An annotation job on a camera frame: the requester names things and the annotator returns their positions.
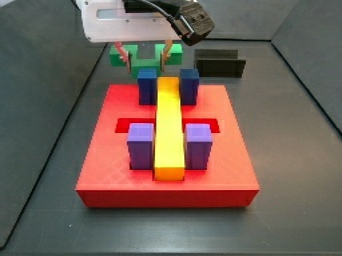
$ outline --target block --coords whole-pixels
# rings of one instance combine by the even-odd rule
[[[138,75],[139,104],[157,105],[157,69],[143,68]]]
[[[137,85],[110,86],[84,160],[76,192],[93,208],[246,207],[260,183],[225,85],[199,86],[198,105],[182,107],[186,120],[217,120],[207,171],[186,170],[179,182],[154,181],[153,171],[130,169],[127,134],[119,119],[155,118],[155,106],[138,104]]]
[[[194,67],[201,77],[242,78],[246,60],[238,59],[238,50],[195,50]]]
[[[110,61],[114,67],[125,67],[126,63],[123,62],[122,58],[121,58],[121,53],[117,50],[115,46],[111,46],[111,50],[110,50]]]
[[[157,75],[161,76],[161,53],[165,49],[165,44],[155,45],[155,58],[151,59],[139,59],[139,52],[138,52],[138,45],[125,45],[125,49],[131,53],[131,75],[134,78],[138,78],[139,70],[142,68],[154,68],[157,69]],[[117,49],[115,47],[111,48],[113,57],[111,61],[113,64],[117,64]],[[174,44],[170,50],[170,58],[166,62],[166,65],[182,65],[183,60],[183,49],[181,44]]]
[[[165,49],[165,44],[157,44],[155,45],[157,49],[157,56],[161,56],[163,49]],[[171,49],[170,49],[170,57],[166,61],[166,65],[182,65],[183,64],[183,47],[182,44],[174,44]]]
[[[199,73],[197,69],[181,69],[181,103],[182,106],[197,105]]]
[[[154,168],[154,124],[131,124],[127,138],[133,170]]]
[[[207,170],[213,146],[209,124],[186,125],[186,169]]]
[[[179,79],[159,77],[154,166],[158,181],[185,179],[183,138]]]

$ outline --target blue block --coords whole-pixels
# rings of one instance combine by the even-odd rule
[[[181,104],[195,106],[198,102],[199,73],[197,69],[181,69]]]
[[[157,95],[158,95],[157,79],[158,79],[157,69],[153,69],[153,68],[141,69],[138,74],[141,105],[157,105]]]

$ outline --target gray floor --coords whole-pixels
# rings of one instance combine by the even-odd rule
[[[109,84],[130,83],[107,54],[68,122],[3,253],[342,252],[342,143],[270,43],[239,49],[242,79],[226,84],[262,191],[246,209],[87,209],[74,191]],[[186,48],[185,67],[193,64]],[[170,69],[177,74],[177,67]]]

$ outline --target red base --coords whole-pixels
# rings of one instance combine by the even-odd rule
[[[157,111],[139,106],[138,94],[138,86],[110,87],[76,186],[86,206],[249,206],[260,184],[225,86],[201,86],[198,105],[182,107],[185,123],[207,120],[215,130],[209,170],[186,171],[182,182],[154,181],[153,171],[130,170],[127,123],[154,120]]]

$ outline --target yellow beam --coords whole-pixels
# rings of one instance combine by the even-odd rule
[[[158,79],[155,180],[182,181],[185,170],[179,79],[161,77]]]

